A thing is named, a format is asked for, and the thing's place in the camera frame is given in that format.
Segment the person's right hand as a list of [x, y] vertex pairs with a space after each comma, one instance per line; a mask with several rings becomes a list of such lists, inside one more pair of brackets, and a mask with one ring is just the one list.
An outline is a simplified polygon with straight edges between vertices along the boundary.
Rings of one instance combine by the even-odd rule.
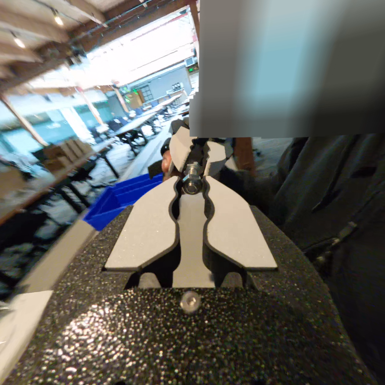
[[163, 179], [162, 179], [163, 182], [165, 182], [171, 177], [171, 174], [172, 174], [172, 171], [170, 171], [171, 163], [172, 163], [172, 158], [171, 158], [170, 151], [164, 152], [162, 156], [162, 163], [161, 163], [161, 168], [163, 173]]

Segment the white flat sheet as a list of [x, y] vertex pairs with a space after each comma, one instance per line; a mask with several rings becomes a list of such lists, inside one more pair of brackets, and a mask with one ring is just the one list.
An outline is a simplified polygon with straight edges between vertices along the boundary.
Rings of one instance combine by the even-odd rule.
[[15, 296], [1, 311], [0, 374], [5, 379], [31, 340], [42, 317], [52, 290]]

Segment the silver hex nut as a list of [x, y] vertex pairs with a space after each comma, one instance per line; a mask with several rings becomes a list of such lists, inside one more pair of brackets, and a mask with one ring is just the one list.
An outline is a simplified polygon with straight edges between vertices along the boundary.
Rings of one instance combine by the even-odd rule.
[[185, 194], [196, 195], [202, 191], [203, 181], [199, 175], [188, 174], [182, 180]]

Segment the stack of cardboard boxes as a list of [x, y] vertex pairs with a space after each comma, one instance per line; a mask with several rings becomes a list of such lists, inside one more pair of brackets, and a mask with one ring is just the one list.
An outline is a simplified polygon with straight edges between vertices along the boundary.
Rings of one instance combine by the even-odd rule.
[[80, 158], [91, 152], [93, 149], [90, 144], [80, 139], [70, 138], [32, 152], [32, 155], [43, 168], [50, 173], [55, 173], [72, 166]]

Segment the person's right forearm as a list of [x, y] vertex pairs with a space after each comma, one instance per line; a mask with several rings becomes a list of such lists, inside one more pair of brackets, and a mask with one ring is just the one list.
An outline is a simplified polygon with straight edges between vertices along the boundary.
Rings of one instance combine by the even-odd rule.
[[255, 177], [250, 171], [234, 171], [223, 167], [219, 181], [240, 195], [249, 205], [256, 206], [277, 226], [282, 226], [287, 214], [286, 208], [279, 208], [282, 199], [279, 191], [288, 176], [287, 170], [278, 167], [267, 177]]

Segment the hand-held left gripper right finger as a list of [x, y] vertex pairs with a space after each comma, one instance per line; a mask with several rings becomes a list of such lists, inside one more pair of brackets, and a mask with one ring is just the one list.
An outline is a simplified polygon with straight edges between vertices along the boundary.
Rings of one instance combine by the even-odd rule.
[[239, 274], [244, 286], [248, 273], [277, 271], [278, 264], [248, 202], [211, 176], [204, 177], [203, 187], [203, 261], [215, 286], [221, 286], [229, 273]]

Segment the long wooden work table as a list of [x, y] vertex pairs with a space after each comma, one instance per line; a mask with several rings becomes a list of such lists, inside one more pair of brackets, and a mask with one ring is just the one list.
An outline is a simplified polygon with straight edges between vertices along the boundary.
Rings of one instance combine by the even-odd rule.
[[16, 183], [11, 181], [10, 177], [1, 175], [1, 216], [0, 224], [4, 224], [15, 214], [21, 213], [25, 207], [36, 202], [41, 196], [52, 192], [63, 184], [75, 171], [83, 167], [89, 159], [99, 156], [106, 148], [114, 143], [115, 139], [111, 138], [104, 143], [96, 145], [93, 150], [83, 157], [78, 158], [74, 163], [64, 169], [51, 174], [45, 172], [43, 176], [32, 181], [25, 182], [17, 187]]

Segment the blue plastic bin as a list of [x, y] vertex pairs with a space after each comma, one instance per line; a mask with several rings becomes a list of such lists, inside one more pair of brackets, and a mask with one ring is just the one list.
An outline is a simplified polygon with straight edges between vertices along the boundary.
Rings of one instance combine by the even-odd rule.
[[150, 178], [144, 174], [107, 187], [90, 206], [83, 220], [95, 230], [103, 230], [126, 207], [162, 182], [162, 174]]

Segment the row of office tables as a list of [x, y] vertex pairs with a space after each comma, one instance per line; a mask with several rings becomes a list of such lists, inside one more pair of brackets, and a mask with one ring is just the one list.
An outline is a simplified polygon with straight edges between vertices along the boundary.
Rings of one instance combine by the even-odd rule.
[[127, 123], [112, 137], [123, 144], [128, 144], [133, 156], [136, 157], [150, 139], [160, 133], [162, 123], [174, 116], [176, 108], [180, 105], [180, 99], [188, 100], [184, 90], [177, 91], [174, 96]]

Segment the wooden support post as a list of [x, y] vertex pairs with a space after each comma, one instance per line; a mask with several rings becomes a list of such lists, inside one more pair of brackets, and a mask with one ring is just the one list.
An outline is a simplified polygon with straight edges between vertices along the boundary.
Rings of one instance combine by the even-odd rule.
[[255, 162], [251, 137], [234, 138], [234, 158], [237, 168], [255, 176]]

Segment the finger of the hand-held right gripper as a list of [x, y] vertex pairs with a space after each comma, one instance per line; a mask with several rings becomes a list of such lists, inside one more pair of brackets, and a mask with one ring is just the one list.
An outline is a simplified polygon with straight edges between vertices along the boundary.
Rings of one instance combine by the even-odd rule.
[[169, 150], [171, 155], [171, 163], [169, 167], [169, 174], [176, 169], [182, 172], [186, 161], [189, 157], [193, 137], [190, 137], [190, 130], [185, 127], [180, 127], [175, 134], [171, 136], [169, 143]]
[[230, 142], [208, 140], [205, 144], [205, 176], [216, 177], [232, 154]]

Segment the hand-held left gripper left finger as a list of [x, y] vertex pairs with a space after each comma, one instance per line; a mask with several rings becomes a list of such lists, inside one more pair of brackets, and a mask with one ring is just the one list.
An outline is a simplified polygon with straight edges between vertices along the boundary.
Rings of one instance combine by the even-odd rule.
[[143, 195], [134, 205], [104, 265], [108, 272], [154, 273], [171, 288], [180, 264], [179, 177], [171, 177]]

